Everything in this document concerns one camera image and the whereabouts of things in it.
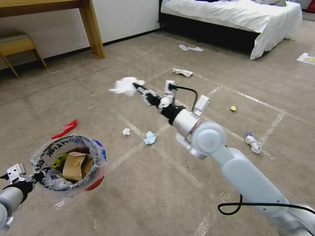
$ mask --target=baseboard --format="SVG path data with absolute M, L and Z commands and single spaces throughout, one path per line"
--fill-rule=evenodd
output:
M 147 31 L 147 32 L 144 32 L 144 33 L 135 34 L 135 35 L 128 36 L 128 37 L 125 37 L 125 38 L 121 38 L 121 39 L 116 39 L 116 40 L 113 40 L 113 41 L 109 41 L 109 42 L 103 43 L 103 46 L 107 46 L 107 45 L 110 45 L 110 44 L 114 44 L 114 43 L 122 42 L 122 41 L 125 41 L 125 40 L 137 38 L 137 37 L 144 36 L 144 35 L 150 34 L 150 33 L 154 33 L 154 32 L 160 31 L 160 30 L 161 29 L 154 29 L 154 30 L 150 30 L 150 31 Z M 46 57 L 44 59 L 45 59 L 46 62 L 49 62 L 49 61 L 53 61 L 53 60 L 56 60 L 56 59 L 59 59 L 59 58 L 75 55 L 75 54 L 86 52 L 86 51 L 90 51 L 90 50 L 91 50 L 91 48 L 87 47 L 87 48 L 82 48 L 82 49 L 78 49 L 78 50 L 62 53 L 62 54 L 51 56 L 51 57 Z M 38 61 L 27 62 L 27 63 L 23 63 L 23 64 L 20 64 L 20 65 L 14 66 L 14 69 L 16 69 L 18 71 L 26 70 L 26 69 L 28 69 L 30 67 L 34 67 L 37 64 L 40 64 L 40 63 Z M 10 72 L 10 71 L 11 71 L 10 68 L 0 69 L 0 73 L 7 73 L 7 72 Z

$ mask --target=crushed plastic bottle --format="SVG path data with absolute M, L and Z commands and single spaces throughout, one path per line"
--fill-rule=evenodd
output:
M 258 141 L 254 138 L 253 134 L 250 131 L 247 131 L 247 137 L 245 138 L 245 142 L 252 147 L 252 152 L 254 153 L 261 153 L 262 148 Z

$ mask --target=blue face mask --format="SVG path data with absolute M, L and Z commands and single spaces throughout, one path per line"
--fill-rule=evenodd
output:
M 156 136 L 151 131 L 147 132 L 145 135 L 147 136 L 147 138 L 144 139 L 146 145 L 153 144 L 155 142 Z

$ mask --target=brown paper bag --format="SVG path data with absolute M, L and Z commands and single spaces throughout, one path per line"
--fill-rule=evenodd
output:
M 82 179 L 84 179 L 86 177 L 86 175 L 90 172 L 90 170 L 92 169 L 94 162 L 93 159 L 91 157 L 90 154 L 87 154 L 82 165 Z
M 67 156 L 62 176 L 67 180 L 82 180 L 81 165 L 86 154 L 79 152 L 70 152 Z

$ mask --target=bed frame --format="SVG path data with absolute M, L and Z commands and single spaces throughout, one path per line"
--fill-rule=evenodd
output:
M 161 5 L 162 0 L 159 0 L 160 28 L 192 37 L 197 42 L 206 41 L 217 46 L 250 53 L 254 48 L 255 39 L 259 36 L 256 32 L 161 13 Z

